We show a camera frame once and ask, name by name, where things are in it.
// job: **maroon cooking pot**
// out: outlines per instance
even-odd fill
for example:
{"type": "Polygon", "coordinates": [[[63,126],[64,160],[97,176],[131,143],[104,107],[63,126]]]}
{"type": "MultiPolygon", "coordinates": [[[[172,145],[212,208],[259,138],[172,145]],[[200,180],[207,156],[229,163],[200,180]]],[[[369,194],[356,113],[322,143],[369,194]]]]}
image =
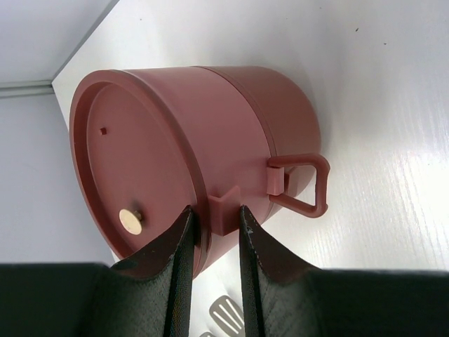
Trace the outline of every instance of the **maroon cooking pot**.
{"type": "Polygon", "coordinates": [[[263,223],[282,206],[326,212],[328,162],[304,93],[263,67],[102,70],[79,84],[70,115],[84,199],[125,258],[186,205],[199,215],[194,275],[238,242],[239,207],[263,223]],[[295,197],[316,170],[316,203],[295,197]]]}

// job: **red lid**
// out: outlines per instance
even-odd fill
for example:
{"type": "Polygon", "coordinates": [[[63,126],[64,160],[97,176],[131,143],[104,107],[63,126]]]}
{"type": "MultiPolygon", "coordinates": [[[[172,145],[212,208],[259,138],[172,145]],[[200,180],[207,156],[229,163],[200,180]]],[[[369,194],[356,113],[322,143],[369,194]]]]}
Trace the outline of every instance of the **red lid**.
{"type": "Polygon", "coordinates": [[[117,256],[142,248],[192,205],[201,219],[197,275],[210,241],[206,188],[182,129],[151,89],[126,72],[89,74],[74,95],[70,138],[84,198],[117,256]],[[141,216],[140,234],[124,227],[122,210],[141,216]]]}

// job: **slotted spatula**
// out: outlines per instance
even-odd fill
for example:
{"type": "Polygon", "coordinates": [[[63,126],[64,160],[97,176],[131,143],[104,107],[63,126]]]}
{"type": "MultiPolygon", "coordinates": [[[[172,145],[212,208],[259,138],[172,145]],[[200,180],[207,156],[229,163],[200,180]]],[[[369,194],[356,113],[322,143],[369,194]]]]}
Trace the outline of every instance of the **slotted spatula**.
{"type": "Polygon", "coordinates": [[[245,337],[243,311],[229,296],[222,296],[212,303],[209,314],[228,336],[245,337]]]}

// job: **red pot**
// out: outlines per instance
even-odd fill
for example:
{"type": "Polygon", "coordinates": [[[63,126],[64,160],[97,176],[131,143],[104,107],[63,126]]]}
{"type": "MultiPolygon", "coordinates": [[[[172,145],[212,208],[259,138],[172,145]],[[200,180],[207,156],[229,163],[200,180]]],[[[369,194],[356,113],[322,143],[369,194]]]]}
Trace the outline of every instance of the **red pot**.
{"type": "Polygon", "coordinates": [[[280,206],[312,218],[327,209],[316,115],[291,80],[266,68],[94,72],[74,95],[70,138],[84,199],[120,258],[188,204],[201,223],[195,275],[237,244],[240,205],[259,223],[280,206]],[[314,168],[312,206],[293,197],[314,168]]]}

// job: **red handle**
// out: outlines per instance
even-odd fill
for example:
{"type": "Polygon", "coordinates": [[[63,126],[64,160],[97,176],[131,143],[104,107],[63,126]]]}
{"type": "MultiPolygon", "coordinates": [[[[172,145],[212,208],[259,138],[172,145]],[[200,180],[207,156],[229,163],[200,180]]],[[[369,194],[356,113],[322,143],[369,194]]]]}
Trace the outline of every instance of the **red handle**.
{"type": "Polygon", "coordinates": [[[312,165],[316,169],[315,205],[289,197],[286,194],[270,195],[269,199],[275,204],[291,209],[309,218],[318,218],[328,210],[326,194],[330,165],[326,158],[316,153],[307,153],[268,159],[268,166],[276,168],[305,165],[312,165]]]}

